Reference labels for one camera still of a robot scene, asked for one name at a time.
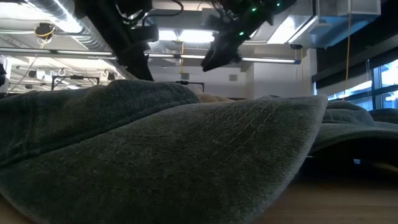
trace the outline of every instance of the quilted fabric texture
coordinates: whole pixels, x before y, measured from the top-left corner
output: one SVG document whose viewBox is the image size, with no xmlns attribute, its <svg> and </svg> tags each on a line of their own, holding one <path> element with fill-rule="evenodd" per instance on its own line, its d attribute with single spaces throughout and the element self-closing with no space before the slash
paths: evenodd
<svg viewBox="0 0 398 224">
<path fill-rule="evenodd" d="M 249 223 L 302 165 L 327 99 L 198 102 L 137 81 L 1 100 L 0 194 L 36 223 Z"/>
</svg>

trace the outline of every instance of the gray towel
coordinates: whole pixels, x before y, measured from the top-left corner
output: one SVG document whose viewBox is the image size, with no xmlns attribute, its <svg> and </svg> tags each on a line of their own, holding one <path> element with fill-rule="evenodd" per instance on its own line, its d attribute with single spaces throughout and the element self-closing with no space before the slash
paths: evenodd
<svg viewBox="0 0 398 224">
<path fill-rule="evenodd" d="M 0 194 L 37 223 L 249 223 L 323 142 L 326 106 L 204 104 L 180 85 L 126 80 L 7 98 Z"/>
</svg>

